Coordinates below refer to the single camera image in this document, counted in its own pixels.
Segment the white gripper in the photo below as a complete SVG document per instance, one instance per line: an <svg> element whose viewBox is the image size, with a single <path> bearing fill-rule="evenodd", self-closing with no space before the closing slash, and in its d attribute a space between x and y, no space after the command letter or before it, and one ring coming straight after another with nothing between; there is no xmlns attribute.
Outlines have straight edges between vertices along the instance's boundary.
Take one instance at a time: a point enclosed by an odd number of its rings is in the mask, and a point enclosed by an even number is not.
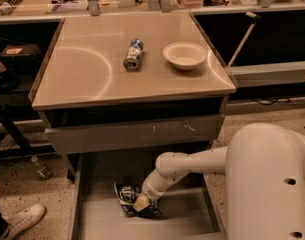
<svg viewBox="0 0 305 240"><path fill-rule="evenodd" d="M161 198L167 186L164 181L156 181L154 178L147 177L142 185L142 192L140 193L133 205L136 212L140 212L150 205L150 200L158 200Z"/></svg>

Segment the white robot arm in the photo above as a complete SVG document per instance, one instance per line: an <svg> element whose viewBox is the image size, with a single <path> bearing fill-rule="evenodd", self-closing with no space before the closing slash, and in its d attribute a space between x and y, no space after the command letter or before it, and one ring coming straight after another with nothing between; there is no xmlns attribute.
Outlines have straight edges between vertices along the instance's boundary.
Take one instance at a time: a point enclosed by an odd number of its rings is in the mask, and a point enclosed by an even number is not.
<svg viewBox="0 0 305 240"><path fill-rule="evenodd" d="M225 147L165 152L143 182L134 209L143 211L190 173L225 176L227 240L305 240L305 136L253 123Z"/></svg>

